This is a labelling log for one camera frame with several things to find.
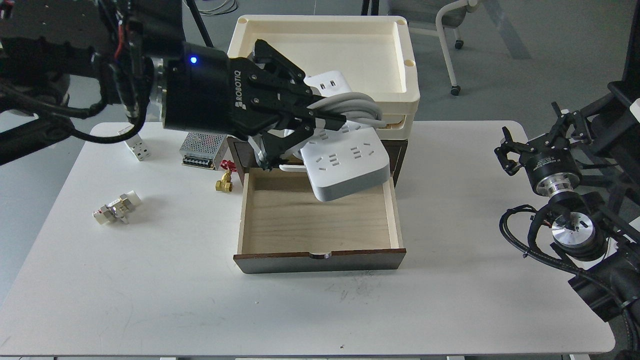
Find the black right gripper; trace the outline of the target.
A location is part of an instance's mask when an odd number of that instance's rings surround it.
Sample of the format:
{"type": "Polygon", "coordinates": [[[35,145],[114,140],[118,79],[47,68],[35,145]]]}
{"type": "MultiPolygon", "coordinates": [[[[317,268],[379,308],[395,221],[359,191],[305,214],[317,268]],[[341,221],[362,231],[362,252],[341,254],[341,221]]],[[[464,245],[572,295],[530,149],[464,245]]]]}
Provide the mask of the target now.
{"type": "Polygon", "coordinates": [[[557,120],[546,133],[545,143],[516,142],[510,130],[503,126],[503,141],[494,149],[508,176],[514,176],[524,167],[532,191],[546,197],[565,190],[573,191],[580,185],[583,176],[570,150],[594,141],[582,112],[560,109],[556,101],[551,107],[557,120]],[[522,164],[521,160],[510,159],[510,153],[522,155],[522,164]]]}

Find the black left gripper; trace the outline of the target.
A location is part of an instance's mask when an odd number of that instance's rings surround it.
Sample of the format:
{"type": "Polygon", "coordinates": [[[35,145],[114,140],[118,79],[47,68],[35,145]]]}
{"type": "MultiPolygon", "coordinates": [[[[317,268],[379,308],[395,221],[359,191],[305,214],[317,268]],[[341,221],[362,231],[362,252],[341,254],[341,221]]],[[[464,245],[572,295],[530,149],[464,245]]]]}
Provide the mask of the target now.
{"type": "Polygon", "coordinates": [[[304,82],[306,73],[264,39],[254,42],[253,61],[183,42],[181,57],[166,68],[163,127],[242,140],[253,136],[256,161],[263,170],[285,164],[287,152],[306,143],[315,130],[338,131],[346,123],[345,115],[321,110],[318,102],[252,104],[254,98],[272,98],[276,91],[250,84],[251,75],[254,82],[269,88],[313,95],[304,82]]]}

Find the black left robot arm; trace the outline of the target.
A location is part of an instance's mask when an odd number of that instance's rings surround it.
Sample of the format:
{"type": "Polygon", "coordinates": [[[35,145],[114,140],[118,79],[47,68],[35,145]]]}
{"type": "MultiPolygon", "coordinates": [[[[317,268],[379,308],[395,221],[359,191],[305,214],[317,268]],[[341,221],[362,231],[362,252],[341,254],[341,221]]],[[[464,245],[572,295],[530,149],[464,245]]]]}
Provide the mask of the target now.
{"type": "Polygon", "coordinates": [[[271,170],[316,129],[346,117],[313,108],[304,71],[263,39],[249,57],[186,41],[180,0],[3,0],[1,111],[32,119],[1,133],[7,164],[75,137],[115,144],[137,135],[153,98],[166,129],[254,141],[271,170]]]}

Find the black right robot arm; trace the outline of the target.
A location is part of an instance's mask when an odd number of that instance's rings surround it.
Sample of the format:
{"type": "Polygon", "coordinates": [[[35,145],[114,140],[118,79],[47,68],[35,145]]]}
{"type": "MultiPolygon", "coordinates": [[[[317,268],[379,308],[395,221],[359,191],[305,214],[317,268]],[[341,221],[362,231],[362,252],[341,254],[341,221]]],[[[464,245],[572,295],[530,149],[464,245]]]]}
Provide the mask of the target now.
{"type": "Polygon", "coordinates": [[[604,322],[622,318],[626,347],[639,358],[639,230],[619,214],[639,203],[639,9],[631,19],[624,71],[608,94],[578,111],[552,107],[551,129],[525,143],[502,128],[494,149],[509,176],[524,169],[539,209],[523,204],[499,219],[501,235],[521,251],[573,276],[570,287],[604,322]]]}

